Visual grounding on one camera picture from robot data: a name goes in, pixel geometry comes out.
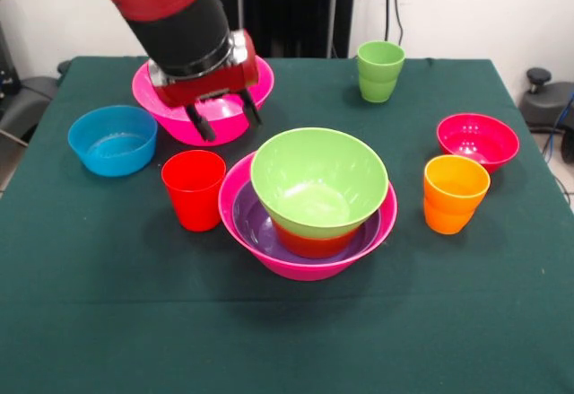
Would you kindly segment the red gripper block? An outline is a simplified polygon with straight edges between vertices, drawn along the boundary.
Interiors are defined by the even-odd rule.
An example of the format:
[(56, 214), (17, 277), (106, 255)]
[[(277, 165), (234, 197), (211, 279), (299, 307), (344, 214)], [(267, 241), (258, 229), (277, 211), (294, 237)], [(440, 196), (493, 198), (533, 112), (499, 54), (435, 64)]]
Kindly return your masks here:
[(204, 141), (212, 142), (216, 135), (209, 121), (194, 105), (197, 101), (223, 94), (238, 94), (243, 102), (243, 115), (249, 126), (256, 128), (262, 121), (248, 87), (258, 83), (257, 55), (253, 40), (246, 30), (236, 30), (227, 39), (228, 56), (217, 66), (193, 77), (175, 78), (154, 65), (154, 90), (162, 102), (171, 107), (186, 106), (188, 118)]

